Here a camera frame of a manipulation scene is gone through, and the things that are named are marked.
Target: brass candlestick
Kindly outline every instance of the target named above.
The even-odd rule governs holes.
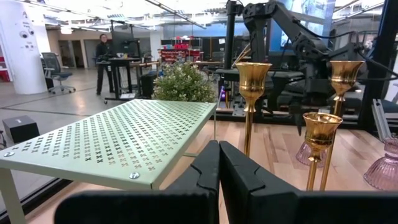
[[[321,161],[320,153],[333,144],[333,135],[343,121],[338,116],[325,113],[305,113],[303,114],[307,130],[305,132],[305,143],[311,148],[310,172],[307,180],[307,190],[313,190],[317,163]]]
[[[254,104],[256,100],[264,93],[264,85],[269,63],[249,63],[239,62],[236,64],[239,70],[239,93],[246,100],[244,111],[246,112],[246,127],[244,135],[244,153],[250,155],[251,126],[253,114],[256,112]]]
[[[339,117],[343,117],[343,115],[341,114],[341,107],[343,106],[344,102],[344,94],[354,86],[358,70],[364,62],[330,61],[330,63],[332,69],[331,85],[336,91],[336,103],[333,114]],[[331,154],[333,152],[333,144],[327,150],[325,165],[323,166],[320,190],[325,190],[326,182],[328,180]]]

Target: monitor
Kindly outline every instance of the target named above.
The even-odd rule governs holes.
[[[124,53],[129,57],[138,57],[137,41],[132,33],[112,31],[113,54]]]
[[[318,35],[329,35],[336,0],[279,1],[284,3],[285,7],[311,31]],[[287,42],[288,37],[275,20],[271,19],[267,32],[269,33],[269,55],[280,55],[286,43],[285,55],[293,54],[291,42]]]

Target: potted plant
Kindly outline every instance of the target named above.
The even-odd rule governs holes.
[[[167,65],[164,76],[155,80],[152,99],[189,102],[214,102],[215,90],[196,65]]]

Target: light green table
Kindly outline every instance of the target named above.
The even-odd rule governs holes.
[[[158,189],[215,111],[215,103],[132,100],[0,151],[0,190],[11,223],[26,223],[11,169]]]

